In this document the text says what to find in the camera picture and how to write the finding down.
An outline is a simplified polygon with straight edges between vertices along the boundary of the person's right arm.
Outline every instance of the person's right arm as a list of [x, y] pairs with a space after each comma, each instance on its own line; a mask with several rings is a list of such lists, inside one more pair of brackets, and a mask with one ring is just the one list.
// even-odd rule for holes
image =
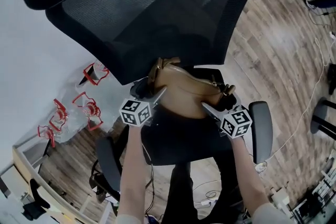
[[268, 203], [265, 188], [248, 154], [244, 140], [241, 137], [231, 140], [235, 156], [236, 173], [241, 196], [252, 216], [263, 204]]

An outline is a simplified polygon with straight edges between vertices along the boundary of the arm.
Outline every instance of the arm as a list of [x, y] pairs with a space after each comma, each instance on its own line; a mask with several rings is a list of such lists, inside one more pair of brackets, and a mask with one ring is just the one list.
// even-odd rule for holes
[[269, 202], [265, 188], [261, 182], [253, 162], [247, 152], [245, 142], [241, 137], [231, 140], [235, 156], [237, 179], [244, 204], [251, 214], [263, 204]]
[[141, 128], [131, 127], [120, 183], [118, 215], [130, 215], [143, 222], [146, 162], [142, 151]]

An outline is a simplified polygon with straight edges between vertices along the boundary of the black stool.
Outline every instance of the black stool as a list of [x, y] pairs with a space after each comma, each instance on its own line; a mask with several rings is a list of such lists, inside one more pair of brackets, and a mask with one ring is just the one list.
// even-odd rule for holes
[[336, 140], [336, 126], [325, 120], [328, 107], [336, 109], [336, 104], [322, 97], [317, 103], [310, 123], [310, 131], [312, 134], [322, 131], [332, 139]]

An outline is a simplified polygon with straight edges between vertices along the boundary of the black office chair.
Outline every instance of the black office chair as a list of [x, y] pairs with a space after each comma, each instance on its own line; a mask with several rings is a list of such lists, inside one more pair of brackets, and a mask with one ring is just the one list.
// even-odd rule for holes
[[[97, 57], [121, 84], [145, 78], [158, 57], [179, 57], [180, 66], [194, 76], [211, 78], [214, 75], [217, 77], [216, 81], [222, 81], [222, 75], [218, 70], [198, 70], [193, 69], [193, 66], [224, 63], [231, 35], [247, 2], [247, 0], [24, 1], [32, 9], [44, 9], [47, 18], [58, 29]], [[270, 120], [266, 103], [250, 107], [252, 118], [255, 118], [254, 111], [266, 115]], [[271, 151], [271, 122], [264, 128], [265, 130], [260, 133], [257, 124], [253, 127], [257, 163], [267, 158]], [[119, 190], [121, 174], [119, 156], [127, 142], [126, 136], [127, 130], [121, 136], [118, 146], [107, 138], [97, 144], [98, 159], [104, 176], [110, 187], [116, 191]], [[190, 162], [213, 156], [220, 151], [231, 150], [228, 138], [219, 136], [217, 125], [212, 118], [201, 120], [181, 118], [162, 107], [157, 108], [151, 127], [145, 126], [142, 129], [142, 141], [153, 165]], [[108, 156], [115, 159], [113, 169]]]

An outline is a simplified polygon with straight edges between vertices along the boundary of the wooden desk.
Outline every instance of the wooden desk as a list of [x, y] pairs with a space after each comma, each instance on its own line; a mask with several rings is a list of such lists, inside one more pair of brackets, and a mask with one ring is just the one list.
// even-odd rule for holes
[[[25, 179], [25, 181], [30, 182], [34, 179], [40, 187], [38, 192], [41, 197], [46, 200], [50, 205], [51, 209], [46, 209], [47, 213], [54, 217], [57, 221], [64, 224], [77, 224], [76, 219], [84, 224], [97, 224], [97, 222], [88, 218], [84, 214], [80, 213], [76, 208], [68, 204], [62, 197], [60, 197], [31, 166], [25, 155], [13, 147], [13, 160], [16, 169]], [[32, 196], [32, 191], [29, 188], [28, 193]]]

